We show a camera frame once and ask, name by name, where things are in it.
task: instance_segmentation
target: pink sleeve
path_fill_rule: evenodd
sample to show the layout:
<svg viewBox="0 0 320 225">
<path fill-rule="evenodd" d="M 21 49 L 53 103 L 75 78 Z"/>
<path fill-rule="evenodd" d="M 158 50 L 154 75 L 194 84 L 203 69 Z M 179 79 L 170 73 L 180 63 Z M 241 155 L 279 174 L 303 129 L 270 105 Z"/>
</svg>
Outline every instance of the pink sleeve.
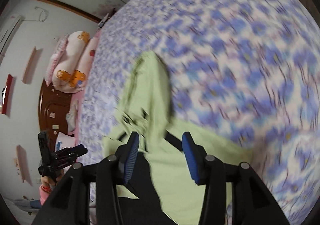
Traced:
<svg viewBox="0 0 320 225">
<path fill-rule="evenodd" d="M 45 201 L 47 200 L 47 198 L 49 197 L 50 193 L 45 192 L 45 191 L 42 189 L 42 185 L 40 185 L 39 191 L 40 191 L 40 203 L 41 203 L 41 205 L 43 205 L 44 202 L 45 202 Z"/>
</svg>

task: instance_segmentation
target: sleeve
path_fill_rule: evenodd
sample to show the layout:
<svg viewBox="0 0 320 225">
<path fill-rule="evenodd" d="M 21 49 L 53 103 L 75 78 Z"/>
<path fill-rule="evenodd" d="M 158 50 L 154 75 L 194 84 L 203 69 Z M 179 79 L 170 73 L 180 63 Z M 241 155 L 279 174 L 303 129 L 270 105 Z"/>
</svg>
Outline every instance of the sleeve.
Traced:
<svg viewBox="0 0 320 225">
<path fill-rule="evenodd" d="M 51 189 L 48 190 L 47 188 L 43 188 L 42 185 L 40 185 L 39 191 L 40 191 L 40 203 L 41 203 L 41 205 L 43 205 L 44 202 L 49 197 L 49 195 L 51 193 Z"/>
</svg>

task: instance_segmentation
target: hand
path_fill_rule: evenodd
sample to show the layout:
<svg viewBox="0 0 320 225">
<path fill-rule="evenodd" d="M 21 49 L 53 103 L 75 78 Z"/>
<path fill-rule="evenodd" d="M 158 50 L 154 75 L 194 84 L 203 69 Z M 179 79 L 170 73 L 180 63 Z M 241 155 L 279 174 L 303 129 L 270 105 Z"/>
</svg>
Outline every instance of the hand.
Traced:
<svg viewBox="0 0 320 225">
<path fill-rule="evenodd" d="M 55 182 L 54 180 L 52 180 L 52 178 L 50 176 L 44 176 L 41 177 L 41 183 L 43 187 L 49 187 L 50 185 L 55 186 L 58 182 L 61 181 L 62 177 L 64 176 L 64 170 L 61 169 L 60 170 L 60 175 L 57 177 L 57 182 Z"/>
</svg>

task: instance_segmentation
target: air conditioner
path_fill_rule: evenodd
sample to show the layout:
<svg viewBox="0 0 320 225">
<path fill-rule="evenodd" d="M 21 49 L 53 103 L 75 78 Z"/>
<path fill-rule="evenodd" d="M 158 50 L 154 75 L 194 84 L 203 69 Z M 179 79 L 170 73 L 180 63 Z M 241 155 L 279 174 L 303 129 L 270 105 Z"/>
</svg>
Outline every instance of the air conditioner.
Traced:
<svg viewBox="0 0 320 225">
<path fill-rule="evenodd" d="M 4 58 L 4 54 L 14 36 L 16 30 L 22 22 L 22 17 L 18 14 L 13 14 L 10 18 L 4 23 L 0 31 L 0 65 Z"/>
</svg>

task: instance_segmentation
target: red bracelet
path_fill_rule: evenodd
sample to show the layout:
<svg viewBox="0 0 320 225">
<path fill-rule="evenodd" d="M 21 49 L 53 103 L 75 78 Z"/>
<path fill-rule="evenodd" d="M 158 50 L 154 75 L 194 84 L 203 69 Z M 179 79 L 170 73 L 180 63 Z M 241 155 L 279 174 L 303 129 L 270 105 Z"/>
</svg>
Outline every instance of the red bracelet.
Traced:
<svg viewBox="0 0 320 225">
<path fill-rule="evenodd" d="M 50 188 L 50 186 L 48 186 L 48 187 L 45 187 L 45 186 L 43 186 L 43 185 L 41 185 L 41 189 L 43 190 L 43 191 L 45 191 L 46 193 L 51 193 L 51 188 Z"/>
</svg>

